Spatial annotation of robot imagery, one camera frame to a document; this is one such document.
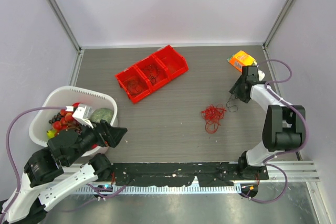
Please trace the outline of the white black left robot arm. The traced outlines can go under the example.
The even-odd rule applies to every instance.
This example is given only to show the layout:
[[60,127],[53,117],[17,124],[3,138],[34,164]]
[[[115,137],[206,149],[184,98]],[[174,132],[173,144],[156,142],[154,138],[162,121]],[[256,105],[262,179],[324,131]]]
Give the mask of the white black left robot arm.
[[47,142],[47,147],[36,151],[24,166],[16,190],[6,201],[1,201],[2,223],[39,223],[60,201],[81,186],[95,181],[107,181],[113,166],[108,158],[98,153],[82,168],[63,181],[53,181],[94,145],[115,148],[127,132],[125,127],[111,126],[104,120],[94,127],[61,130]]

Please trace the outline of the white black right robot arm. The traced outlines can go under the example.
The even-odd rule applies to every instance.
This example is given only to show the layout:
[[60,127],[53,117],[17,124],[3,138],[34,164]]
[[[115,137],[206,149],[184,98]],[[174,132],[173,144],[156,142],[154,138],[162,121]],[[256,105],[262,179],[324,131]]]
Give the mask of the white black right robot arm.
[[261,81],[257,66],[243,66],[229,92],[244,103],[255,101],[266,112],[260,143],[238,159],[239,177],[250,179],[278,155],[296,152],[303,146],[307,138],[305,108],[287,102],[270,84]]

